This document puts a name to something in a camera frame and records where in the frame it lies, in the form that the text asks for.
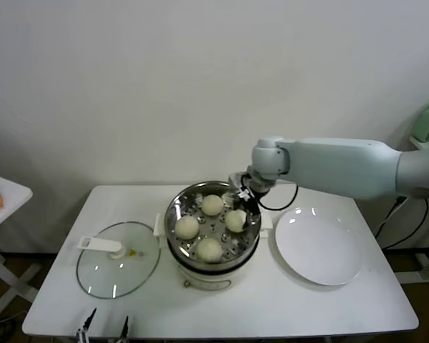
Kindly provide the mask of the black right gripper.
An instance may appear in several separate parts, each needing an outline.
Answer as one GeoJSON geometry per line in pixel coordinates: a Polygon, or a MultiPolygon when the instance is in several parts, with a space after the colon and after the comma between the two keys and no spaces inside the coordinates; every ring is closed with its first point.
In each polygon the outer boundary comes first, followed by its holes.
{"type": "Polygon", "coordinates": [[[259,229],[261,227],[260,200],[268,193],[268,185],[260,177],[249,172],[235,172],[229,175],[228,182],[236,194],[226,192],[222,200],[226,208],[236,210],[240,204],[245,210],[244,229],[259,229]]]}

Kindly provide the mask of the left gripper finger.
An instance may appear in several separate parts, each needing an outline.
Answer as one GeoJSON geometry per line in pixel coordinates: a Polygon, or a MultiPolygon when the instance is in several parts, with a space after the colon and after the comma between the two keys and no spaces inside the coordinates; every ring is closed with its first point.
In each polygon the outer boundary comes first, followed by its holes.
{"type": "Polygon", "coordinates": [[[118,340],[116,341],[116,343],[128,343],[129,342],[128,331],[129,331],[129,317],[126,317],[124,321],[124,325],[121,330],[121,334],[118,340]]]}
{"type": "Polygon", "coordinates": [[[87,317],[83,325],[77,330],[77,342],[78,343],[89,343],[88,331],[94,315],[96,314],[97,309],[94,309],[92,313],[87,317]]]}

